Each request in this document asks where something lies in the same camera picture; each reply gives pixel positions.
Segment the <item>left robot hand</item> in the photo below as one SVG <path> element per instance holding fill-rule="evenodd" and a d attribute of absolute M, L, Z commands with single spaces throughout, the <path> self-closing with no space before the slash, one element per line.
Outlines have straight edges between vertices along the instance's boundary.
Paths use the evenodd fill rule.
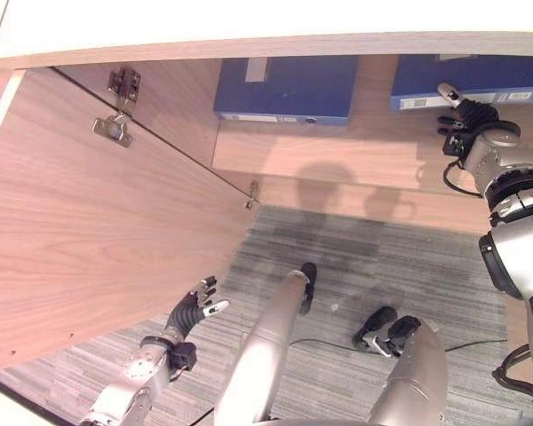
<path fill-rule="evenodd" d="M 213 302 L 211 297 L 217 292 L 218 280 L 214 275 L 200 280 L 175 305 L 168 316 L 164 330 L 174 339 L 184 341 L 194 326 L 201 321 L 223 312 L 230 302 L 222 299 Z"/>

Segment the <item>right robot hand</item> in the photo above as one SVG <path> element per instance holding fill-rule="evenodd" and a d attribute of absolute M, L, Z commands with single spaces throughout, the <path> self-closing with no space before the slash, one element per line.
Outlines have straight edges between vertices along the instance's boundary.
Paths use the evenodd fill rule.
<path fill-rule="evenodd" d="M 449 83 L 439 83 L 437 91 L 458 114 L 458 118 L 446 115 L 438 117 L 439 124 L 456 130 L 476 131 L 481 126 L 499 121 L 496 108 L 490 104 L 467 98 Z"/>

